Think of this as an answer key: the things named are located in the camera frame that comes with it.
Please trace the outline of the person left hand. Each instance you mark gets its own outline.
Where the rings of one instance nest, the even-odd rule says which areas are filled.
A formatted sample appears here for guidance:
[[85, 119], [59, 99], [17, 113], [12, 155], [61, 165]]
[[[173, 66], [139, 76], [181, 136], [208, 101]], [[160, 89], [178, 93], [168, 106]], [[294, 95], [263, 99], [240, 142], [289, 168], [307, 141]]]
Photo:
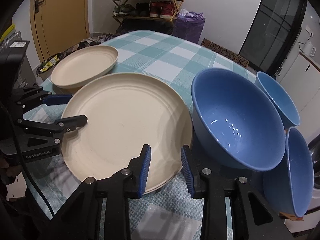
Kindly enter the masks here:
[[12, 184], [21, 173], [22, 166], [10, 166], [5, 159], [0, 159], [1, 181], [4, 185]]

